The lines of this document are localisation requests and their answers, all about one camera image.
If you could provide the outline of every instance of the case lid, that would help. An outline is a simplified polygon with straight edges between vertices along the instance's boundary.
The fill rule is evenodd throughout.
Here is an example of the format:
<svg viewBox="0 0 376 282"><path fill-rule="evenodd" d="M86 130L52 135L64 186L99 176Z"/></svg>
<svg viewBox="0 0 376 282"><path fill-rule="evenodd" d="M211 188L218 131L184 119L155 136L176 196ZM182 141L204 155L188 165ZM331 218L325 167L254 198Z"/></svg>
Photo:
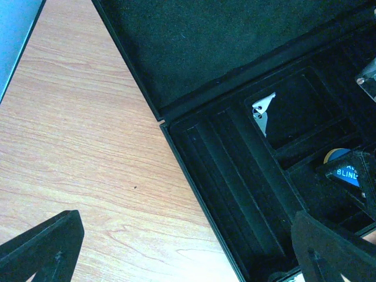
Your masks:
<svg viewBox="0 0 376 282"><path fill-rule="evenodd" d="M294 56L340 37L352 28L341 18L348 18L346 12L367 1L93 2L161 120L180 116ZM320 33L317 27L330 21L334 32ZM297 37L313 29L314 40L302 44L301 39L289 54L281 54L259 71L250 72L267 59L266 54L285 44L291 50Z"/></svg>

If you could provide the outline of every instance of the black case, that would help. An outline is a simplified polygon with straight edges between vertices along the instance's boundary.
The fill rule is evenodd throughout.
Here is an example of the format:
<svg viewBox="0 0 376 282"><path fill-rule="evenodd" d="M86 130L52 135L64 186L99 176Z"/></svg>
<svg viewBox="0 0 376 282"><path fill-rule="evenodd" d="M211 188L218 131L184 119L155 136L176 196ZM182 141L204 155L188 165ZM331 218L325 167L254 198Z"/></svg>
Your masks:
<svg viewBox="0 0 376 282"><path fill-rule="evenodd" d="M373 221L316 168L376 140L355 76L376 57L365 0L93 0L240 281L297 271L297 211ZM252 104L275 92L265 137Z"/></svg>

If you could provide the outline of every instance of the black tray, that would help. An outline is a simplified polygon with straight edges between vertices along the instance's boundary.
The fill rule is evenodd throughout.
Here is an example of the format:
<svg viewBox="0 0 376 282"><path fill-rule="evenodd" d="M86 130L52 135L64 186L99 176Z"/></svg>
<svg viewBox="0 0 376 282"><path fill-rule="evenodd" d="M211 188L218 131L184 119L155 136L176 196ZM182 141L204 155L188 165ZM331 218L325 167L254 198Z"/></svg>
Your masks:
<svg viewBox="0 0 376 282"><path fill-rule="evenodd" d="M351 232L373 221L315 169L376 140L354 77L376 57L368 1L93 0L241 281L298 266L306 210ZM252 104L275 92L266 137Z"/></svg>

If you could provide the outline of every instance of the blue object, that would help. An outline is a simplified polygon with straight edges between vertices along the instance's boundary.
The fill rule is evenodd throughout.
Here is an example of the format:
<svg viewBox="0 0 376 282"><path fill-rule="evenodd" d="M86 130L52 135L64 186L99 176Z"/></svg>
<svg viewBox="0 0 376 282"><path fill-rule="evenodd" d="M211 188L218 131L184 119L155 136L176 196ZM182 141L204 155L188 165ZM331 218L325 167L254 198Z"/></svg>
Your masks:
<svg viewBox="0 0 376 282"><path fill-rule="evenodd" d="M0 0L0 103L45 0Z"/></svg>
<svg viewBox="0 0 376 282"><path fill-rule="evenodd" d="M330 162L331 160L334 160L346 154L349 151L350 151L349 149L334 149L327 154L327 156L325 157L324 163ZM359 187L359 183L357 180L358 174L356 174L355 168L353 166L347 166L347 167L338 169L333 175L343 181L346 181L349 184Z"/></svg>

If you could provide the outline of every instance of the wood grain surface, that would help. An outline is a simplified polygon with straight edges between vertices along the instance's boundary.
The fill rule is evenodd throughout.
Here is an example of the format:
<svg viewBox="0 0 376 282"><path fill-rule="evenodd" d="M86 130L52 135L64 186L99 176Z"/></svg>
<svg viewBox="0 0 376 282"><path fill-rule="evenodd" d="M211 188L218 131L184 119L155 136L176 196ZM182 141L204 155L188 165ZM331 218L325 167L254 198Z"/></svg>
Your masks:
<svg viewBox="0 0 376 282"><path fill-rule="evenodd" d="M237 281L90 0L47 0L0 106L0 243L78 209L72 281Z"/></svg>

